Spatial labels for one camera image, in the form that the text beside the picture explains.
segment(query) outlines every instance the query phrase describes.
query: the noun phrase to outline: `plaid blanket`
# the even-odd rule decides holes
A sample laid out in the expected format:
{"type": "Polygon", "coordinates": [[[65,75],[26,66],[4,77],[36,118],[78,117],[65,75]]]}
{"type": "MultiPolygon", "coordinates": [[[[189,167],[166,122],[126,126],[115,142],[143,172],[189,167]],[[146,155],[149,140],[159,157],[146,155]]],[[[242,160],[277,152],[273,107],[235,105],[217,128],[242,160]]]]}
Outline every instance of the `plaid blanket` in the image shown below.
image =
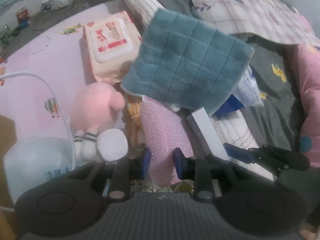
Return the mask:
{"type": "Polygon", "coordinates": [[[299,12],[279,0],[192,1],[203,20],[226,34],[254,33],[277,43],[320,46],[299,12]]]}

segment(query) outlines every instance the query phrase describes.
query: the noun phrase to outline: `pink blanket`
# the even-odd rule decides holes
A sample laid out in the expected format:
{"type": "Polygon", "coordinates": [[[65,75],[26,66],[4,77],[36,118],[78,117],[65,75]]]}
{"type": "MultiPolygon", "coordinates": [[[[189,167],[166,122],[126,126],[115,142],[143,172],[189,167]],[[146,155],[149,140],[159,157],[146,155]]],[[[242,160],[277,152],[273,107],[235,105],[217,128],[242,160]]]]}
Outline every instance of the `pink blanket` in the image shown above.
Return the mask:
{"type": "Polygon", "coordinates": [[[307,116],[300,132],[300,151],[312,166],[320,167],[320,52],[313,46],[296,46],[291,68],[307,116]]]}
{"type": "MultiPolygon", "coordinates": [[[[76,14],[33,39],[0,67],[5,66],[6,73],[25,70],[43,77],[57,92],[69,118],[76,93],[95,80],[88,68],[82,28],[66,32],[68,35],[63,34],[65,29],[106,18],[124,9],[124,2],[116,0],[76,14]]],[[[14,121],[18,141],[32,136],[67,138],[60,110],[54,107],[51,98],[47,86],[32,77],[8,79],[0,86],[0,115],[14,121]]],[[[124,128],[121,118],[115,128],[124,128]]]]}

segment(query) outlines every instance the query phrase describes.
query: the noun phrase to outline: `white striped pillow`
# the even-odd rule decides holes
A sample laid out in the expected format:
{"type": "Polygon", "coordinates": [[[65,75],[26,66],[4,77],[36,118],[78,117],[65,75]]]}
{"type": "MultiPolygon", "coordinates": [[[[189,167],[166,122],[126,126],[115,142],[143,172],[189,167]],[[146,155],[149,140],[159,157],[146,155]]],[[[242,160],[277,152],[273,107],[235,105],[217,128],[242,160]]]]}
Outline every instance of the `white striped pillow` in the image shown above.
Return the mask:
{"type": "Polygon", "coordinates": [[[124,0],[132,14],[141,18],[141,24],[145,28],[152,20],[158,8],[164,8],[157,0],[124,0]]]}

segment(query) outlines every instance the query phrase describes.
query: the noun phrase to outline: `yellow star print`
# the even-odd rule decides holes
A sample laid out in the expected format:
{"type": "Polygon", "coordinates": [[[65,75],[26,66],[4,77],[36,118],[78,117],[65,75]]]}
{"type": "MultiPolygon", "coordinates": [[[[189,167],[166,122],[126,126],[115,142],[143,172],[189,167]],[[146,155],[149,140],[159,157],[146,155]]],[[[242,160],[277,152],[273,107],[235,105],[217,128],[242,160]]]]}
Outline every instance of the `yellow star print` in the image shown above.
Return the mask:
{"type": "Polygon", "coordinates": [[[267,98],[267,94],[264,92],[260,92],[261,99],[265,100],[267,98]]]}
{"type": "Polygon", "coordinates": [[[286,83],[287,82],[287,78],[286,78],[285,74],[283,73],[283,71],[278,67],[278,65],[277,64],[276,65],[271,64],[271,66],[272,66],[273,73],[276,76],[280,77],[283,83],[286,83]]]}

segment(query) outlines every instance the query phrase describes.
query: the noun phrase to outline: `pink sparkly fabric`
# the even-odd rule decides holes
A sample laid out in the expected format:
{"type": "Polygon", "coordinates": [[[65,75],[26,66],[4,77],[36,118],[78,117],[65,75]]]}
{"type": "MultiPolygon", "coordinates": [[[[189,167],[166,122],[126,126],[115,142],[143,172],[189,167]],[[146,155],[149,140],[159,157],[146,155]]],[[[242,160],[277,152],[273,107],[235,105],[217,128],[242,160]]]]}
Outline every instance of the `pink sparkly fabric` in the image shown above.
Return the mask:
{"type": "Polygon", "coordinates": [[[193,156],[180,117],[147,96],[142,96],[140,116],[146,145],[151,151],[149,174],[153,184],[167,187],[180,181],[173,163],[173,150],[179,147],[186,157],[193,156]]]}

